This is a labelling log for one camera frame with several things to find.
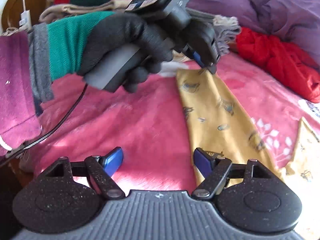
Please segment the left forearm layered sleeves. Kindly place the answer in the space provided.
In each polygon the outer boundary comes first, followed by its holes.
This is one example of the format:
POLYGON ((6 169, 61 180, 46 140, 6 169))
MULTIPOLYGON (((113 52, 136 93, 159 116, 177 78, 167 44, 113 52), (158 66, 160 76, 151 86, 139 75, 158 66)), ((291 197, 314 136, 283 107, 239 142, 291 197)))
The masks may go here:
POLYGON ((1 155, 40 134, 40 105, 53 100, 52 82, 80 70, 87 38, 111 15, 92 12, 1 36, 1 155))

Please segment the black gloved left hand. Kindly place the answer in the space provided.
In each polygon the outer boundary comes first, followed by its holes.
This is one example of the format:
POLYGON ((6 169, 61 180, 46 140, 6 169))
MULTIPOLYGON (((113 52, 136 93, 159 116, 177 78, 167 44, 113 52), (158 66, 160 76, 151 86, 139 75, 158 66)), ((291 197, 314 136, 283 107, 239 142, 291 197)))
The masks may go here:
POLYGON ((136 14, 115 13, 100 20, 88 35, 77 74, 93 70, 103 56, 126 44, 138 46, 149 57, 140 66, 126 72, 124 89, 134 93, 149 74, 157 74, 162 62, 173 59, 172 49, 161 37, 158 28, 148 25, 136 14))

